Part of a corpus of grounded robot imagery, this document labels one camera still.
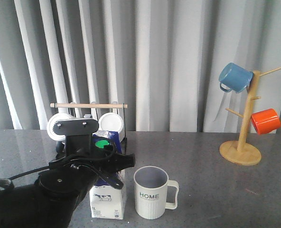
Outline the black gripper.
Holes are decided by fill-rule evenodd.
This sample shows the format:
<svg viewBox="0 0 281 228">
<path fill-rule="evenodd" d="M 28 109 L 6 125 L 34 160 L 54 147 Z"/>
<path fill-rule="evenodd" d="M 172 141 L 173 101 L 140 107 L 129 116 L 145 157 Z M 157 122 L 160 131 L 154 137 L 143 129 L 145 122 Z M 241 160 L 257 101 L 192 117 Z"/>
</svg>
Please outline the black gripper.
<svg viewBox="0 0 281 228">
<path fill-rule="evenodd" d="M 46 194 L 56 198 L 80 196 L 98 179 L 100 179 L 100 186 L 111 186 L 121 190 L 124 184 L 119 171 L 134 166 L 134 154 L 112 153 L 101 159 L 72 154 L 52 161 L 49 170 L 40 172 L 38 186 Z"/>
</svg>

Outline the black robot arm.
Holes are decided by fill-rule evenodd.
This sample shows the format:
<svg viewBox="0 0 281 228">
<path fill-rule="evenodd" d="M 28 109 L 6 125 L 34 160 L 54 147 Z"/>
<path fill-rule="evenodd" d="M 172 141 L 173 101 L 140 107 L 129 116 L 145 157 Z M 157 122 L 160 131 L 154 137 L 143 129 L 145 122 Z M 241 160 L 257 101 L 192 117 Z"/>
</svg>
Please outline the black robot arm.
<svg viewBox="0 0 281 228">
<path fill-rule="evenodd" d="M 100 150 L 99 155 L 71 154 L 38 169 L 33 184 L 0 185 L 0 228 L 66 228 L 98 179 L 122 189 L 122 181 L 113 175 L 134 167 L 134 154 Z"/>
</svg>

